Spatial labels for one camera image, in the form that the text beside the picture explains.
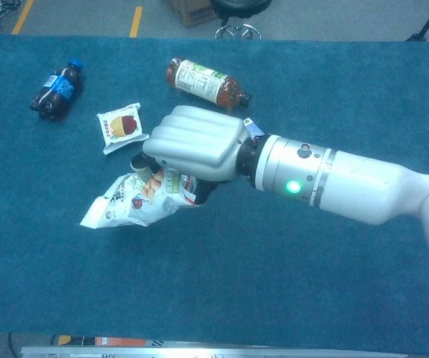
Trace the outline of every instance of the robotic arm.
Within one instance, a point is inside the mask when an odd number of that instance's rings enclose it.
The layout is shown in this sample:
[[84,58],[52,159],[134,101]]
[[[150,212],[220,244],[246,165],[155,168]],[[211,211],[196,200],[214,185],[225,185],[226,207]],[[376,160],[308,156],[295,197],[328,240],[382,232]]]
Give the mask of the robotic arm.
[[[398,164],[275,135],[253,142],[241,119],[189,106],[166,116],[143,152],[152,172],[169,166],[205,183],[246,175],[258,190],[367,224],[417,216],[429,245],[429,175]],[[150,166],[134,168],[146,175]]]

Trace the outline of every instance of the gray floor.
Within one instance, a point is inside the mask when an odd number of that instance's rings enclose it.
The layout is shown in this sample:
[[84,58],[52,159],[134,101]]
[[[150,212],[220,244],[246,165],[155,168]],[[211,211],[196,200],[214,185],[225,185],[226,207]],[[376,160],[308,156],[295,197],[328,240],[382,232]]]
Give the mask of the gray floor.
[[[1,19],[0,33],[12,32],[25,2]],[[35,0],[20,35],[127,37],[136,6],[143,7],[138,37],[210,39],[220,23],[185,28],[162,0]],[[248,22],[268,40],[404,41],[428,17],[429,0],[273,0]],[[13,334],[17,352],[50,341],[51,336]],[[7,334],[0,333],[0,358],[11,356]]]

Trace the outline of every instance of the plastic wrapper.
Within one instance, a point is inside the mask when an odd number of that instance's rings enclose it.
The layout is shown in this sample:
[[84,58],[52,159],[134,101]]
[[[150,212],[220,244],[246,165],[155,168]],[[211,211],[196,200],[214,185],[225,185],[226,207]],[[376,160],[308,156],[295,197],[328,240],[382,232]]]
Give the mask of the plastic wrapper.
[[129,143],[149,138],[148,134],[143,134],[141,128],[138,116],[140,107],[139,103],[133,103],[119,110],[98,114],[104,138],[103,153],[105,155]]
[[149,226],[194,205],[196,179],[164,168],[148,182],[136,173],[116,179],[103,196],[97,197],[80,225],[93,229],[138,224]]

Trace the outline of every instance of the bottle cap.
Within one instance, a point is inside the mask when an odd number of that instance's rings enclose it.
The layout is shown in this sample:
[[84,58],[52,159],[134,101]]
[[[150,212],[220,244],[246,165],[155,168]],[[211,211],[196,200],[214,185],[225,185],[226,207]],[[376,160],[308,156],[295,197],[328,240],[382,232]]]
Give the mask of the bottle cap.
[[83,64],[78,58],[73,58],[68,64],[77,67],[80,71],[83,69]]
[[252,95],[249,95],[247,93],[242,93],[239,98],[239,104],[243,107],[247,107],[249,104],[249,101],[251,100]]

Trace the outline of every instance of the cardboard box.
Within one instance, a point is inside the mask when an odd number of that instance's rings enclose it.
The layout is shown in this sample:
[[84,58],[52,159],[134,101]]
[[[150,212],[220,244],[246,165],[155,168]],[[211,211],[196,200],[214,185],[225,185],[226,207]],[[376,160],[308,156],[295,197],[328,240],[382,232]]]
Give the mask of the cardboard box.
[[164,2],[187,27],[217,17],[209,0],[164,0]]

